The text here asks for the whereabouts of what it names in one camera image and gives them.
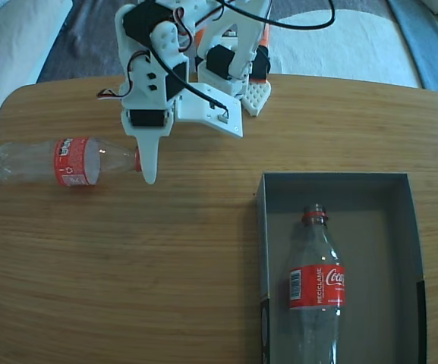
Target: wooden table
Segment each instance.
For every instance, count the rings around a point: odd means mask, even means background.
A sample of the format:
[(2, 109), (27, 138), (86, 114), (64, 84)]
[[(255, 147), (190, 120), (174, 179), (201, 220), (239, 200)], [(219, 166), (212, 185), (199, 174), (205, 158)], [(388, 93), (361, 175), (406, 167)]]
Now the wooden table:
[[(95, 135), (132, 147), (118, 78), (18, 90), (0, 145)], [(158, 180), (0, 185), (0, 363), (258, 363), (254, 194), (262, 171), (407, 171), (424, 251), (428, 352), (438, 362), (438, 93), (272, 76), (244, 139), (179, 124)]]

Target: red bottle label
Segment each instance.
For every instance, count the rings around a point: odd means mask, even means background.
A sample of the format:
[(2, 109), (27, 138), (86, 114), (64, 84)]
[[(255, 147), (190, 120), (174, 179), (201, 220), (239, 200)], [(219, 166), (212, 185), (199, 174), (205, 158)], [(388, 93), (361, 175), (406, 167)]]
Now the red bottle label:
[(289, 272), (289, 308), (345, 305), (345, 269), (334, 264), (307, 265)]
[(55, 145), (53, 167), (58, 184), (88, 186), (85, 174), (85, 148), (89, 138), (62, 139)]

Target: gray box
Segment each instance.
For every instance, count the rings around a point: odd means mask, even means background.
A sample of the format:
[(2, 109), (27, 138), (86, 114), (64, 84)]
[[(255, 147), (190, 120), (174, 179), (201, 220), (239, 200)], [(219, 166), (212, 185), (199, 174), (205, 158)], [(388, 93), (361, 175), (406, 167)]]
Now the gray box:
[(326, 207), (345, 265), (339, 363), (427, 361), (421, 245), (406, 174), (265, 173), (257, 203), (263, 364), (291, 361), (284, 272), (312, 203)]

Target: plastic bottle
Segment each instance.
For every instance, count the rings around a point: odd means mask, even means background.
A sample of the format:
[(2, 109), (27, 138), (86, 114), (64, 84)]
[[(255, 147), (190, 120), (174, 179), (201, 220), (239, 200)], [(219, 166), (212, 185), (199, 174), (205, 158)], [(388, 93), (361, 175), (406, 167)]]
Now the plastic bottle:
[(288, 261), (292, 361), (336, 364), (339, 323), (345, 305), (345, 269), (327, 230), (321, 205), (304, 208), (302, 238)]
[(0, 146), (0, 181), (97, 184), (103, 174), (141, 171), (139, 153), (107, 140), (73, 138)]

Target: white rug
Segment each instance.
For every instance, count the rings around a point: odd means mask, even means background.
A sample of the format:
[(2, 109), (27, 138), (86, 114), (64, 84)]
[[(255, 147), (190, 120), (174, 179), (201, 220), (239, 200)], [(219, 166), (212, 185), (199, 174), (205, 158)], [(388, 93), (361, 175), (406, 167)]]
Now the white rug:
[[(329, 11), (283, 19), (289, 24), (319, 24)], [(271, 27), (271, 73), (365, 80), (421, 87), (411, 54), (396, 23), (360, 11), (337, 11), (336, 22), (314, 31)]]

